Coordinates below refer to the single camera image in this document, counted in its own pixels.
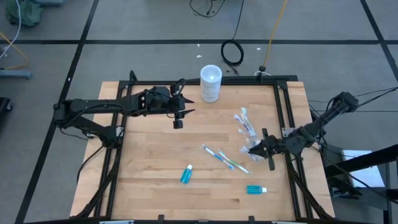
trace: white cup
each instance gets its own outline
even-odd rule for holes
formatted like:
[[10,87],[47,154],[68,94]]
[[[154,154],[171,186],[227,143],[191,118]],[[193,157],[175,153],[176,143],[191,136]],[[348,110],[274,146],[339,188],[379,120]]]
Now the white cup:
[[201,98],[212,103],[218,99],[223,72],[216,65],[206,65],[200,70]]

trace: wire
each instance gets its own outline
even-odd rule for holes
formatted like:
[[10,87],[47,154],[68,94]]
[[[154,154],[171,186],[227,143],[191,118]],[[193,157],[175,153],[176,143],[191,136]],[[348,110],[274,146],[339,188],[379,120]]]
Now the wire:
[[[199,10],[199,9],[203,9],[203,7],[205,7],[207,5],[207,1],[205,2],[205,4],[204,5],[202,5],[202,6],[200,6],[197,10]],[[196,16],[198,16],[198,14],[197,13],[195,13],[194,11],[192,11],[192,14],[194,14],[194,15],[196,15]]]
[[[370,92],[367,92],[367,93],[362,93],[362,94],[354,95],[354,96],[356,96],[356,97],[358,97],[358,96],[364,96],[364,95],[368,95],[368,94],[372,94],[372,93],[377,93],[377,92],[381,92],[381,91],[389,91],[389,90],[395,91],[395,90],[397,90],[397,89],[398,89],[398,87],[392,87],[392,88],[388,88],[388,89],[384,89],[384,90],[370,91]],[[329,102],[329,101],[309,100],[308,102],[327,103],[327,102]]]
[[384,96],[384,95],[386,95],[386,94],[388,94],[388,93],[390,93],[392,91],[396,91],[397,89],[398,89],[398,87],[393,88],[393,89],[391,89],[391,90],[389,90],[389,91],[387,91],[387,92],[385,92],[383,94],[380,94],[378,96],[375,96],[374,98],[371,98],[370,100],[366,100],[364,103],[361,103],[360,105],[358,105],[358,108],[361,107],[361,106],[364,106],[364,105],[366,105],[366,104],[368,104],[368,103],[370,103],[370,102],[372,102],[372,101],[374,101],[374,100],[376,100],[376,99],[378,99],[378,98],[380,98],[380,97],[382,97],[382,96]]
[[[326,106],[326,110],[328,110],[328,108],[329,108],[329,105],[330,105],[330,103],[333,101],[333,98],[329,101],[329,103],[328,103],[328,105]],[[327,117],[327,118],[324,118],[323,119],[323,121],[321,122],[321,127],[320,127],[320,129],[319,129],[319,133],[318,133],[318,135],[319,135],[319,138],[318,138],[318,141],[320,142],[321,141],[321,139],[323,140],[323,143],[327,146],[328,145],[328,143],[326,142],[326,139],[325,139],[325,137],[324,137],[324,129],[323,129],[323,126],[325,125],[325,121],[327,121],[329,119],[329,117]]]
[[315,148],[315,147],[313,147],[313,146],[311,146],[311,147],[314,148],[315,150],[317,150],[317,151],[321,154],[321,156],[322,156],[326,161],[330,162],[331,165],[333,165],[334,167],[336,167],[338,170],[342,171],[342,173],[344,173],[344,174],[350,176],[350,177],[353,178],[354,180],[356,180],[356,181],[358,181],[359,183],[363,184],[365,187],[367,187],[369,190],[373,191],[373,192],[374,192],[375,194],[377,194],[378,196],[383,197],[383,198],[385,198],[385,199],[387,199],[387,200],[390,200],[392,203],[395,203],[395,204],[398,205],[398,202],[397,202],[396,200],[394,200],[394,199],[392,199],[392,198],[390,198],[390,197],[388,197],[388,196],[386,196],[386,195],[383,195],[382,193],[380,193],[380,192],[374,190],[374,189],[373,189],[372,187],[370,187],[368,184],[366,184],[366,183],[363,182],[362,180],[359,180],[358,178],[354,177],[354,176],[351,175],[349,172],[345,171],[345,170],[342,169],[340,166],[338,166],[337,164],[335,164],[334,162],[332,162],[331,160],[329,160],[328,158],[326,158],[326,156],[325,156],[320,150],[318,150],[317,148]]
[[283,13],[284,13],[284,11],[285,11],[286,3],[287,3],[287,0],[284,1],[284,5],[282,6],[282,9],[280,10],[280,13],[279,13],[279,16],[278,16],[278,20],[276,20],[274,30],[272,30],[271,38],[269,39],[269,42],[268,42],[268,48],[267,48],[267,53],[266,53],[266,59],[264,60],[264,63],[262,64],[264,67],[267,65],[268,54],[269,54],[269,51],[270,51],[270,49],[271,49],[272,39],[274,38],[275,31],[276,31],[276,29],[278,28],[280,18],[282,18],[282,15],[283,15]]
[[[315,112],[325,112],[325,110],[316,110]],[[354,113],[396,113],[398,110],[366,110],[366,111],[354,111]]]
[[376,91],[372,91],[372,92],[369,92],[369,93],[363,93],[363,94],[354,95],[354,96],[364,96],[364,95],[368,95],[368,94],[371,94],[371,93],[377,93],[377,92],[381,92],[381,91],[388,91],[388,90],[392,90],[392,89],[396,89],[396,88],[398,88],[398,87],[388,88],[388,89],[385,89],[385,90],[376,90]]
[[293,162],[294,160],[297,160],[297,158],[299,158],[298,156],[295,156],[294,159],[291,159],[290,161]]
[[[318,144],[321,144],[323,149],[326,149],[327,151],[329,151],[329,152],[331,152],[331,153],[334,153],[334,154],[336,154],[336,155],[343,156],[342,154],[340,154],[340,153],[338,153],[338,152],[335,152],[335,151],[332,151],[331,149],[328,149],[328,148],[327,148],[327,145],[326,145],[325,143],[322,143],[322,142],[317,142],[317,143],[318,143]],[[344,156],[345,156],[345,157],[356,158],[355,156],[346,156],[346,155],[344,155]]]
[[78,139],[81,139],[81,140],[88,141],[88,139],[82,138],[82,137],[80,137],[80,136],[77,136],[76,134],[68,134],[68,133],[65,133],[64,131],[62,131],[62,128],[61,128],[61,127],[60,127],[60,132],[61,132],[62,134],[64,134],[64,135],[67,135],[67,136],[71,136],[71,137],[75,137],[75,138],[78,138]]
[[206,12],[206,14],[202,14],[202,13],[199,13],[198,11],[194,10],[194,8],[192,7],[192,0],[190,0],[190,2],[189,2],[189,7],[191,7],[192,11],[195,12],[198,16],[202,16],[202,17],[206,17],[206,18],[212,18],[212,17],[216,16],[217,13],[220,11],[220,9],[223,7],[223,4],[224,4],[225,0],[223,0],[223,2],[221,3],[220,7],[218,8],[218,10],[211,16],[209,16],[209,13],[211,11],[211,8],[213,8],[213,0],[210,0],[210,2],[211,2],[211,6],[210,6],[210,9]]
[[82,165],[81,165],[80,168],[79,168],[79,171],[77,172],[76,183],[79,183],[79,177],[80,177],[80,172],[81,172],[81,170],[84,168],[84,166],[87,164],[87,162],[88,162],[91,158],[93,158],[95,155],[97,155],[97,153],[100,152],[100,150],[101,150],[102,148],[104,148],[104,146],[99,147],[94,153],[92,153],[92,155],[91,155],[89,158],[87,158],[87,159],[82,163]]
[[[117,137],[120,137],[121,134],[124,133],[125,128],[126,128],[126,127],[123,127],[123,129],[119,132],[119,134],[118,134]],[[82,165],[81,165],[80,168],[79,168],[79,171],[77,172],[76,183],[79,182],[79,177],[80,177],[80,172],[81,172],[81,170],[83,170],[83,168],[84,168],[84,166],[87,164],[87,162],[88,162],[90,159],[92,159],[95,155],[97,155],[97,153],[99,153],[100,150],[101,150],[102,148],[104,148],[103,145],[102,145],[101,147],[99,147],[94,153],[92,153],[91,156],[89,156],[89,157],[82,163]]]
[[185,87],[185,83],[186,83],[187,81],[186,81],[184,78],[181,78],[179,81],[177,81],[177,82],[174,84],[174,86],[177,86],[177,84],[179,84],[180,82],[182,82],[182,84],[181,84],[181,89],[178,90],[178,94],[182,92],[182,90],[183,90],[184,87]]
[[15,2],[17,3],[18,6],[18,18],[19,18],[19,23],[18,23],[18,31],[17,34],[15,35],[14,39],[11,41],[11,43],[4,49],[4,52],[0,55],[0,58],[2,58],[6,52],[8,51],[8,49],[14,44],[15,40],[18,38],[19,35],[19,31],[21,31],[21,7],[19,5],[18,0],[15,0]]
[[[223,44],[221,44],[221,57],[223,58],[224,62],[234,71],[235,75],[237,75],[237,76],[239,76],[239,72],[235,68],[233,68],[233,66],[236,67],[236,66],[240,66],[242,64],[243,57],[244,57],[244,51],[243,51],[242,46],[239,43],[237,43],[234,39],[235,39],[236,33],[238,32],[239,23],[241,22],[243,4],[244,4],[244,0],[242,0],[241,11],[239,13],[238,23],[236,24],[234,36],[232,37],[231,40],[226,40],[223,42]],[[231,62],[225,57],[224,47],[226,44],[233,44],[238,48],[238,50],[241,54],[241,57],[237,62]]]
[[318,111],[317,111],[313,106],[311,106],[311,104],[308,104],[308,105],[312,108],[312,111],[316,112],[316,114],[317,114],[318,116],[321,116],[321,115],[318,113]]
[[22,65],[14,65],[11,67],[7,67],[6,70],[10,70],[10,69],[18,69],[18,68],[26,68],[29,67],[30,64],[30,60],[29,58],[26,56],[26,54],[23,53],[23,51],[21,51],[17,46],[15,46],[13,43],[11,43],[11,41],[2,33],[0,32],[0,35],[3,37],[4,40],[6,40],[8,42],[8,44],[11,44],[12,47],[14,47],[26,60],[27,63],[26,64],[22,64]]
[[309,100],[308,102],[327,103],[329,101]]

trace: blue toothbrush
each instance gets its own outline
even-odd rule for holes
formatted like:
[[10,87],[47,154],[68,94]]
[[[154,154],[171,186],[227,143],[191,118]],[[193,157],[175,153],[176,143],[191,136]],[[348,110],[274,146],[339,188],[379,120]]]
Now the blue toothbrush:
[[228,168],[230,169],[235,169],[234,166],[232,166],[231,164],[229,164],[228,162],[226,162],[223,158],[221,158],[219,155],[215,154],[211,149],[207,148],[205,145],[202,145],[202,147],[208,152],[210,153],[212,156],[216,157],[219,161],[224,162],[225,164],[227,164]]

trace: floor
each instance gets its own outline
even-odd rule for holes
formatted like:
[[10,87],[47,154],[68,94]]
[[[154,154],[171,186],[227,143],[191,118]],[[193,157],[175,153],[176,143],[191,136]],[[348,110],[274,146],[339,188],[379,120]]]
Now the floor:
[[[2,13],[5,2],[0,0]],[[363,3],[376,25],[369,21]],[[205,12],[206,4],[195,0],[193,6]],[[30,58],[34,78],[0,80],[0,96],[14,103],[0,129],[0,222],[15,221],[49,130],[52,105],[60,95],[95,99],[102,81],[126,80],[132,69],[140,80],[196,78],[207,64],[234,75],[226,72],[229,67],[221,59],[220,43],[232,38],[240,5],[241,0],[226,1],[211,19],[194,15],[186,0],[67,0],[62,7],[46,7],[40,24],[23,28],[16,42]],[[281,7],[282,1],[244,2],[236,34],[246,43],[243,63],[237,68],[241,75],[253,75],[262,64],[267,48],[262,43],[271,36]],[[360,94],[397,86],[397,10],[395,0],[290,0],[274,37],[267,72],[297,75],[310,100],[329,100],[341,91]],[[12,38],[16,26],[1,19],[0,32]],[[226,55],[230,60],[239,58],[230,46]],[[12,49],[0,60],[0,67],[22,62]],[[397,93],[361,109],[397,111]],[[382,149],[397,144],[397,120],[395,112],[346,114],[326,127],[326,138],[345,149]],[[69,216],[85,145],[56,130],[25,222]],[[390,168],[396,188],[396,165]],[[342,220],[382,223],[382,212],[376,208],[340,198],[334,198],[333,204]]]

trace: wooden tabletop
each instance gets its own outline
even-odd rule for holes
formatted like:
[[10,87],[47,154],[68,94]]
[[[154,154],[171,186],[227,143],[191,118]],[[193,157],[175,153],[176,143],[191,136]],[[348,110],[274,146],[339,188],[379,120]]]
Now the wooden tabletop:
[[[118,82],[104,82],[99,99],[114,99]],[[288,82],[295,124],[311,122],[307,97],[302,82]],[[152,86],[133,86],[137,93]],[[200,98],[200,86],[186,86],[186,98],[195,101],[187,109],[196,111],[183,119],[183,129],[173,129],[166,115],[128,118],[119,168],[113,219],[155,220],[294,220],[292,197],[284,156],[274,156],[274,171],[268,161],[254,162],[239,149],[245,137],[238,133],[234,114],[248,109],[251,123],[258,133],[267,128],[280,138],[280,128],[271,86],[222,86],[215,103]],[[284,109],[286,125],[287,114]],[[111,114],[96,114],[94,121],[111,124]],[[221,149],[230,159],[240,162],[251,175],[227,166],[209,155],[201,145],[214,151]],[[85,159],[101,145],[98,139],[88,141]],[[98,189],[104,153],[94,157],[82,170],[71,215],[76,215]],[[334,216],[333,207],[319,153],[304,149],[303,164],[308,189],[319,204]],[[184,169],[193,165],[189,184],[180,182]],[[248,195],[247,185],[261,185],[268,192]],[[302,194],[297,187],[302,216],[305,216]]]

